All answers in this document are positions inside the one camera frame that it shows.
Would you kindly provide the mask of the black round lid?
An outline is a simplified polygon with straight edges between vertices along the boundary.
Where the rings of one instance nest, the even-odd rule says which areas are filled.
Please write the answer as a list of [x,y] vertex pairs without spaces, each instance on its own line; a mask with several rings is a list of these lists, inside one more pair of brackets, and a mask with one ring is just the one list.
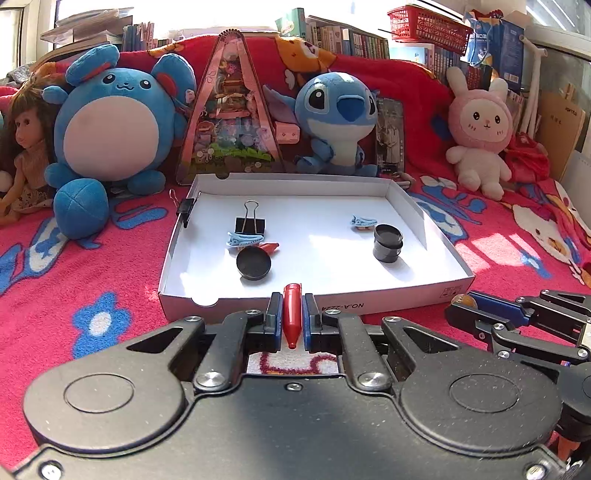
[[262,280],[270,272],[270,255],[262,248],[247,246],[236,255],[236,268],[245,280]]

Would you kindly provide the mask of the blue shark hair clip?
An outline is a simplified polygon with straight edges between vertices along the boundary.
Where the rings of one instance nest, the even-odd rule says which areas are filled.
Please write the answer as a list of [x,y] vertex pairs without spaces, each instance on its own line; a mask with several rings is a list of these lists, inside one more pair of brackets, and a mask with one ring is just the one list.
[[245,248],[249,246],[256,246],[263,242],[264,236],[260,234],[243,234],[243,233],[236,233],[236,232],[229,232],[228,233],[228,241],[226,241],[226,246],[228,248]]

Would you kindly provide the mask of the black round containers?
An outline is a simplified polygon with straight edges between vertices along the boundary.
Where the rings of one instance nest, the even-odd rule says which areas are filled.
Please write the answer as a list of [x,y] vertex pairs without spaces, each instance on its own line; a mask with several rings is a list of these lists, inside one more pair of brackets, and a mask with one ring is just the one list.
[[377,224],[374,229],[374,257],[383,263],[398,260],[403,247],[404,237],[401,231],[389,224]]

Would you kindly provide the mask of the brown hazelnut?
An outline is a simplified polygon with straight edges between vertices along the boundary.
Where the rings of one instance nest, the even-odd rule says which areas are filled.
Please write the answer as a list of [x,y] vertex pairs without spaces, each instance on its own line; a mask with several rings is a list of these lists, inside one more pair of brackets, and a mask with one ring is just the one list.
[[468,306],[468,307],[474,308],[474,309],[478,308],[478,303],[477,303],[476,299],[467,293],[456,295],[452,299],[451,303],[465,305],[465,306]]

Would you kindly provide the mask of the white shallow cardboard box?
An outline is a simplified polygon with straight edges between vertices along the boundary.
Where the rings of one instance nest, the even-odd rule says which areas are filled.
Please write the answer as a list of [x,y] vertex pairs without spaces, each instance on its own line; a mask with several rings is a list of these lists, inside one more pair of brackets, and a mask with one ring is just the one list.
[[[197,176],[200,191],[183,228],[174,225],[158,286],[169,320],[198,315],[211,323],[266,306],[273,292],[298,283],[322,309],[374,314],[442,303],[465,292],[474,273],[429,215],[387,179],[297,174]],[[259,202],[264,238],[280,247],[262,280],[242,278],[226,246],[246,200]],[[398,228],[394,263],[373,254],[374,229],[356,230],[353,215]]]

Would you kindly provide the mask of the small blue shark clip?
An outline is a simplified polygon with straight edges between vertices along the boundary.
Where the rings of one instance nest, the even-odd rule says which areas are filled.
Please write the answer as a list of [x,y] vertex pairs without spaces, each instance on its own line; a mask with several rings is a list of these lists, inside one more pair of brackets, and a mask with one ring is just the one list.
[[351,226],[356,230],[372,230],[378,224],[376,219],[353,215]]

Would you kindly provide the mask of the small black binder clip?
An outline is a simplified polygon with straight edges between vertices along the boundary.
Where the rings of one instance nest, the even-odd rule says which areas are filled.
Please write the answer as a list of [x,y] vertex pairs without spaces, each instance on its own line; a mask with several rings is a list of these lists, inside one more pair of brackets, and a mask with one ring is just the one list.
[[200,191],[193,192],[191,195],[180,199],[174,189],[169,189],[168,196],[176,209],[177,221],[183,228],[186,228],[189,224],[191,212],[200,196]]

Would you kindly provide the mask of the pink bunny plush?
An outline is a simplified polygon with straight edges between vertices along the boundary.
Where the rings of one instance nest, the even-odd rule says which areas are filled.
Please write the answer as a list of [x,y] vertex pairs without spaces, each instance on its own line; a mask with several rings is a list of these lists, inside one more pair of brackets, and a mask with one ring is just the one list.
[[513,135],[513,119],[506,105],[507,82],[497,78],[487,90],[470,90],[460,68],[449,68],[446,76],[455,95],[448,123],[456,142],[447,150],[446,160],[455,167],[462,187],[500,201],[502,184],[512,178],[500,156]]

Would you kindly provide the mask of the dark photo card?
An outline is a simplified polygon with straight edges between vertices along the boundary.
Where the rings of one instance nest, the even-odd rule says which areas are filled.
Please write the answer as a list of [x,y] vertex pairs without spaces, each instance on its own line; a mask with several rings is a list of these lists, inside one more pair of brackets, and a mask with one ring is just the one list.
[[400,173],[405,167],[404,108],[400,101],[377,98],[376,161],[384,174]]

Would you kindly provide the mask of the triangular pink toy package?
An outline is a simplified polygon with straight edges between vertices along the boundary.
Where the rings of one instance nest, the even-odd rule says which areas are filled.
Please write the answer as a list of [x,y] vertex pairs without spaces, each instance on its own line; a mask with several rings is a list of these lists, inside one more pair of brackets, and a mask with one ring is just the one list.
[[283,160],[242,32],[221,32],[198,86],[176,168],[176,182],[201,174],[279,173]]

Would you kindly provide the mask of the round blue mouse plush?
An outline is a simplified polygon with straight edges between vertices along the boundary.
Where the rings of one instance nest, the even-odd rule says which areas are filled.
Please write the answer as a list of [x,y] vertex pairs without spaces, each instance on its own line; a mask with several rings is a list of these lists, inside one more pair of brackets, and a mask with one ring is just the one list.
[[110,215],[107,189],[136,196],[160,192],[159,166],[182,139],[197,93],[189,63],[167,53],[144,72],[122,68],[118,49],[105,44],[75,60],[65,72],[65,91],[48,86],[45,102],[58,106],[56,160],[44,172],[55,189],[53,212],[72,240],[100,232]]

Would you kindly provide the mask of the row of books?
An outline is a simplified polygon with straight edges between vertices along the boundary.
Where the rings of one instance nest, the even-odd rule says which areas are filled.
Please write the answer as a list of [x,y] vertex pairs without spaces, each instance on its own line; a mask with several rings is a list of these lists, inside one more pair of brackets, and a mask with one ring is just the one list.
[[390,25],[380,34],[370,33],[348,24],[304,14],[300,7],[276,19],[276,30],[283,38],[304,40],[308,60],[297,70],[308,73],[318,66],[328,66],[335,55],[373,60],[403,60],[423,65],[434,74],[444,74],[460,64],[463,56],[432,43],[401,43],[391,36]]

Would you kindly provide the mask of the red plastic basket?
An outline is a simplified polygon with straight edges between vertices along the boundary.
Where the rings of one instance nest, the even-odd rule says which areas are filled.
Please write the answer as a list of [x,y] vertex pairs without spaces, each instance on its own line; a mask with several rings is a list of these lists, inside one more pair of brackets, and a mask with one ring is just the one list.
[[415,5],[388,12],[391,36],[401,43],[432,43],[463,56],[474,30],[456,20]]

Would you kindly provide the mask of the brown haired doll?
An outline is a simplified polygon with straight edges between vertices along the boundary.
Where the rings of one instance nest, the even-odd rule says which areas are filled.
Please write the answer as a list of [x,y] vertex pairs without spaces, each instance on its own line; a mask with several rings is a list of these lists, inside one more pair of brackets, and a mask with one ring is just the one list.
[[1,198],[1,224],[52,206],[55,189],[45,180],[55,161],[53,128],[57,107],[42,98],[44,84],[29,81],[12,97],[1,134],[1,169],[12,184]]

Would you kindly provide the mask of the stack of papers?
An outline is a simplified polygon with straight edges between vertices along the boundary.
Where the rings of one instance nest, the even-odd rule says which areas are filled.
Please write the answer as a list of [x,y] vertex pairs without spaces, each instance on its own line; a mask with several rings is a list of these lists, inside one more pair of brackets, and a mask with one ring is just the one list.
[[60,20],[40,40],[53,46],[46,57],[69,55],[105,43],[121,45],[123,30],[132,23],[131,8],[90,10]]

